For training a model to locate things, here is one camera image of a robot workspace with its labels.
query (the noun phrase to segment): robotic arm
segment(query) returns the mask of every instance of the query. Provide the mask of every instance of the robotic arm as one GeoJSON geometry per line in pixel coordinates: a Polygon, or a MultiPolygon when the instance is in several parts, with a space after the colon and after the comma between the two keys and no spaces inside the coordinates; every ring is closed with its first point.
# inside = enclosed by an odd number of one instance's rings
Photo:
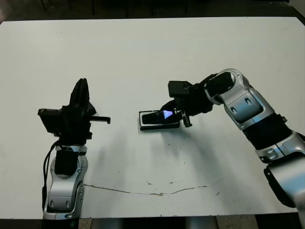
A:
{"type": "Polygon", "coordinates": [[[67,106],[61,109],[39,109],[44,126],[49,133],[59,137],[43,163],[42,188],[43,229],[78,228],[84,196],[83,179],[88,168],[86,141],[92,138],[90,121],[110,123],[109,117],[93,116],[96,111],[89,102],[86,79],[80,79],[67,106]],[[51,163],[52,184],[47,192],[47,174],[50,154],[56,148],[51,163]]]}
{"type": "Polygon", "coordinates": [[[183,120],[192,126],[189,116],[207,113],[213,105],[224,109],[255,147],[263,163],[264,174],[276,197],[284,205],[297,208],[305,228],[305,137],[291,129],[280,114],[236,69],[212,74],[192,85],[187,81],[169,81],[174,100],[161,110],[175,111],[171,120],[183,120]]]}

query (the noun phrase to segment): black mount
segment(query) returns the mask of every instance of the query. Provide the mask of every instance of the black mount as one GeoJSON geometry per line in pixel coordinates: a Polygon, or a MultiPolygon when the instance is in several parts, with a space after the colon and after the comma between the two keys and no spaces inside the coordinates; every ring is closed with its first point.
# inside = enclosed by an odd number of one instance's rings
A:
{"type": "Polygon", "coordinates": [[[39,109],[44,126],[49,133],[59,137],[62,145],[85,145],[92,138],[90,121],[107,122],[109,117],[93,116],[96,110],[89,102],[89,88],[85,78],[80,79],[70,97],[69,105],[61,109],[39,109]]]}
{"type": "Polygon", "coordinates": [[[161,110],[175,110],[176,114],[172,117],[174,121],[183,119],[186,127],[192,126],[189,116],[207,113],[213,108],[213,103],[210,102],[204,91],[204,85],[214,76],[215,74],[210,75],[202,82],[194,85],[188,81],[169,81],[169,96],[174,100],[163,105],[161,110]]]}

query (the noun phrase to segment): floor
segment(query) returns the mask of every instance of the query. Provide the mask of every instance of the floor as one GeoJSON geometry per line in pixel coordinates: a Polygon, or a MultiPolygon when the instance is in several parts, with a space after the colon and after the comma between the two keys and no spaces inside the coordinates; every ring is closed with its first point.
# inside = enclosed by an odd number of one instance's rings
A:
{"type": "MultiPolygon", "coordinates": [[[[305,18],[285,1],[256,0],[0,0],[2,21],[125,19],[168,17],[284,16],[305,18]]],[[[294,214],[218,216],[220,229],[299,229],[294,214]]],[[[80,228],[89,229],[91,219],[81,219],[80,228]]],[[[40,228],[40,220],[0,220],[2,229],[40,228]]]]}

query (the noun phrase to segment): white table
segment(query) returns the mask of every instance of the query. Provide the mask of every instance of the white table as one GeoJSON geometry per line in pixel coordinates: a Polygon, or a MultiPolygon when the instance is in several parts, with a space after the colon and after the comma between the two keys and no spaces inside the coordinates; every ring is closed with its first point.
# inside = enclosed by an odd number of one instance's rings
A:
{"type": "Polygon", "coordinates": [[[304,134],[304,41],[296,18],[4,22],[0,218],[42,217],[42,162],[55,137],[37,111],[68,104],[81,77],[112,119],[92,123],[83,218],[295,211],[276,199],[223,107],[192,117],[191,128],[150,133],[139,131],[138,112],[169,100],[169,80],[236,68],[304,134]]]}

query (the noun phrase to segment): crack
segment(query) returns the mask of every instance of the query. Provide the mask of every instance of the crack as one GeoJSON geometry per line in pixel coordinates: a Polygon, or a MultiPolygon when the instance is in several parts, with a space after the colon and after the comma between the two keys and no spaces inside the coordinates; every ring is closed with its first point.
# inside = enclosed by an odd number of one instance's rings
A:
{"type": "Polygon", "coordinates": [[[84,184],[85,186],[87,187],[93,187],[93,188],[98,188],[98,189],[104,189],[104,190],[108,190],[108,191],[115,191],[115,192],[122,192],[122,193],[128,193],[128,194],[136,194],[136,195],[151,195],[151,196],[159,196],[159,197],[163,197],[164,195],[174,195],[176,193],[179,193],[179,192],[183,192],[183,191],[187,191],[187,190],[191,190],[191,189],[196,189],[196,188],[203,188],[203,187],[211,187],[211,186],[214,186],[216,185],[217,183],[225,180],[226,178],[228,178],[229,175],[227,175],[226,177],[216,181],[214,184],[210,185],[210,186],[197,186],[197,187],[187,187],[187,188],[183,188],[183,189],[180,189],[178,191],[175,191],[175,192],[169,192],[169,193],[163,193],[163,192],[160,192],[160,193],[141,193],[141,192],[127,192],[127,191],[122,191],[122,190],[118,190],[118,189],[114,189],[114,188],[107,188],[107,187],[99,187],[99,186],[95,186],[95,185],[87,185],[87,184],[84,184]]]}

